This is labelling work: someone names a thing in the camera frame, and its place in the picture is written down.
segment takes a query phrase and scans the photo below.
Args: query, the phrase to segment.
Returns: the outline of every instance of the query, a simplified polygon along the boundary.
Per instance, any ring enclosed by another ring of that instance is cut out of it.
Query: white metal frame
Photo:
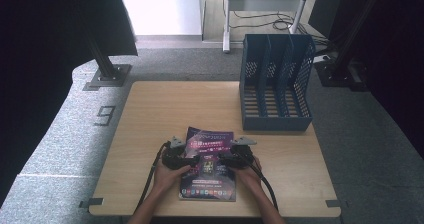
[[[230,52],[230,11],[285,11],[296,12],[289,32],[296,33],[306,0],[225,0],[223,51]]]

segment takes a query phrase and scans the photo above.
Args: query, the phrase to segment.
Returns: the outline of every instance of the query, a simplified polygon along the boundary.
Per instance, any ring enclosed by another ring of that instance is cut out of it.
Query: white wall
[[[123,0],[134,35],[201,35],[204,0]]]

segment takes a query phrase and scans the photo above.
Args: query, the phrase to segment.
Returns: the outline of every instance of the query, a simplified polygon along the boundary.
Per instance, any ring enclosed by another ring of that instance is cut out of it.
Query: black corner protector
[[[325,200],[325,203],[327,203],[327,207],[340,207],[339,200]]]
[[[80,202],[79,208],[88,208],[89,206],[103,205],[103,198],[90,198],[88,202]]]

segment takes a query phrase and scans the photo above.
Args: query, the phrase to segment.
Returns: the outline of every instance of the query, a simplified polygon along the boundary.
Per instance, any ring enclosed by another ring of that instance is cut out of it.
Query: purple magazine cover
[[[218,160],[218,153],[231,153],[233,139],[233,132],[188,128],[185,156],[200,155],[200,162],[182,175],[181,199],[236,201],[235,174]]]

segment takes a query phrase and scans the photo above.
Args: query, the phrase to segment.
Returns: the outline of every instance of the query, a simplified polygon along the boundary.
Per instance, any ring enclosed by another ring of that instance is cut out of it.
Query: black curtain
[[[75,67],[137,55],[122,0],[0,0],[0,204],[60,110]]]

